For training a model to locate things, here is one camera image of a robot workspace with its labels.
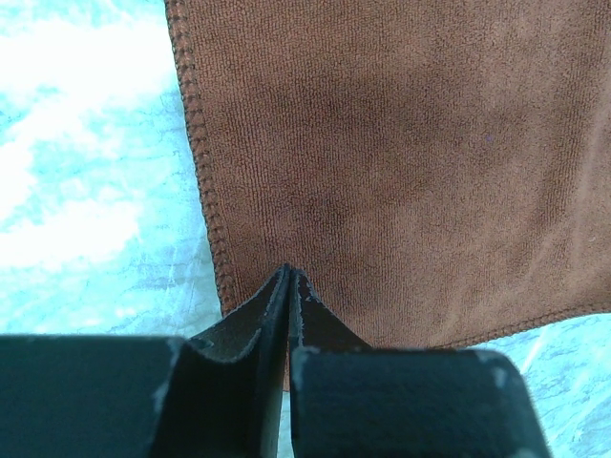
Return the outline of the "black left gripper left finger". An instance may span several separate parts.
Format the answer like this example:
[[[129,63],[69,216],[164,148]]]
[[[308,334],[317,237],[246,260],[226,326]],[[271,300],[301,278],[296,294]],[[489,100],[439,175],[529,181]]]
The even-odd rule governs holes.
[[[200,334],[5,335],[5,457],[273,457],[288,266]]]

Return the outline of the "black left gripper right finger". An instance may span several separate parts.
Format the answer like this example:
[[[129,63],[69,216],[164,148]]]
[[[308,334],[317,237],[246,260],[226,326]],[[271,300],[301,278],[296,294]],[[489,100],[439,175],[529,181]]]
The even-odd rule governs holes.
[[[298,457],[538,457],[542,430],[503,354],[383,349],[356,336],[306,274],[289,287],[291,439]]]

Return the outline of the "brown towel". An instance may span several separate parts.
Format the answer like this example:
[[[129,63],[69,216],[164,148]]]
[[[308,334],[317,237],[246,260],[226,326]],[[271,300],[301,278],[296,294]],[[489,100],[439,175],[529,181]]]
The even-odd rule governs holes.
[[[221,311],[281,264],[367,343],[610,308],[606,1],[169,1]]]

